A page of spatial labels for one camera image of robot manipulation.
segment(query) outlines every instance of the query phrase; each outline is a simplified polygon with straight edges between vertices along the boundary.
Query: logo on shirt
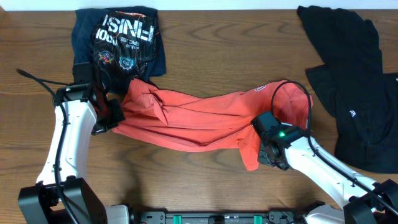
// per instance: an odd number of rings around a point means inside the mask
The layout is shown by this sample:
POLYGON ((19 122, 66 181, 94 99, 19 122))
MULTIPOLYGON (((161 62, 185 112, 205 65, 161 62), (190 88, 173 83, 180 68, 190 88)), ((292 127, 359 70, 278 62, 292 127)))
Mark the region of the logo on shirt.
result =
POLYGON ((349 111, 349 113, 351 114, 352 118, 356 115, 355 111, 349 111))
POLYGON ((254 90, 255 91, 260 91, 260 90, 262 90, 263 88, 265 88, 267 85, 262 85, 262 86, 259 86, 259 87, 257 87, 257 88, 255 88, 254 90))
POLYGON ((123 69, 129 70, 134 65, 134 60, 128 57, 120 57, 119 64, 123 69))
POLYGON ((99 53, 99 57, 104 63, 112 63, 113 61, 113 54, 108 52, 107 50, 103 50, 99 53))

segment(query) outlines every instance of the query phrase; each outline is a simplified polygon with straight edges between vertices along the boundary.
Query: pile of clothes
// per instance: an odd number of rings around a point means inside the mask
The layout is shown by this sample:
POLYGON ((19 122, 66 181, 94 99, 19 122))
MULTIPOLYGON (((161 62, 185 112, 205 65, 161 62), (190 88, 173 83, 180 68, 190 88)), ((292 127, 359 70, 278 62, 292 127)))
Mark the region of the pile of clothes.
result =
MULTIPOLYGON (((336 118, 336 157, 360 169, 398 173, 398 74, 383 74, 372 22, 344 9, 300 6, 297 13, 325 63, 306 74, 336 118)), ((250 121, 270 110, 280 82, 212 98, 158 89, 149 77, 165 74, 165 54, 157 11, 146 7, 77 10, 72 46, 75 65, 96 64, 104 85, 126 95, 126 120, 115 133, 187 152, 239 148, 246 168, 257 169, 260 139, 250 121)), ((305 129, 309 106, 289 83, 275 96, 274 114, 305 129)))

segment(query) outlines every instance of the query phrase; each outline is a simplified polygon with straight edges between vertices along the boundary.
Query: black t-shirt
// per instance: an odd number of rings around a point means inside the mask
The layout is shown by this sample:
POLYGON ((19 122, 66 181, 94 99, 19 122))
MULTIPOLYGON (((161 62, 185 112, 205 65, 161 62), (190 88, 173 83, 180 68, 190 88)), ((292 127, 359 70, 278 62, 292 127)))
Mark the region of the black t-shirt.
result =
POLYGON ((74 64, 101 69, 110 92, 126 94, 130 81, 166 72, 157 11, 147 7, 80 9, 72 32, 74 64))
POLYGON ((306 73, 336 118, 336 157, 360 169, 398 173, 397 75, 382 72, 376 28, 344 9, 299 7, 298 14, 325 63, 306 73))

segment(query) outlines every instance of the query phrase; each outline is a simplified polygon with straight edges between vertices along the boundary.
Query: red garment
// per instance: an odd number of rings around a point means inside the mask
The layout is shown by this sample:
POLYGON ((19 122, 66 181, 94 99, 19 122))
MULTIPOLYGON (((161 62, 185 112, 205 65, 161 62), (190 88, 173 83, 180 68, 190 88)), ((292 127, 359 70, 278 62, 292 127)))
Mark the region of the red garment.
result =
MULTIPOLYGON (((250 121, 271 109, 271 97, 281 82, 247 92, 199 98, 134 79, 122 102, 126 120, 115 133, 185 152, 239 148, 248 170, 258 168, 260 139, 250 121)), ((292 83, 275 96, 274 114, 282 122, 305 128, 308 101, 292 83)))

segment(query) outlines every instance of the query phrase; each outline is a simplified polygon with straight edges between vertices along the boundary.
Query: wood grain surface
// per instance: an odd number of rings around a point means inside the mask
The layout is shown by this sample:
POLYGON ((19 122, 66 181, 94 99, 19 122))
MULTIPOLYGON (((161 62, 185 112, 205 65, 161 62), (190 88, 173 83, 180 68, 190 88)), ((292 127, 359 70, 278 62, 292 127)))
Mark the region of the wood grain surface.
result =
MULTIPOLYGON (((379 31, 385 72, 398 71, 398 11, 358 11, 379 31)), ((167 74, 160 88, 200 97, 246 91, 322 63, 295 11, 161 11, 167 74)), ((35 184, 52 140, 51 96, 16 68, 71 82, 74 12, 8 12, 0 29, 0 223, 24 223, 21 187, 35 184)), ((335 120, 314 99, 313 135, 333 152, 335 120)), ((398 175, 362 172, 380 182, 398 175)), ((245 170, 237 149, 186 153, 108 132, 92 136, 88 183, 105 205, 170 211, 301 208, 337 204, 296 170, 245 170)))

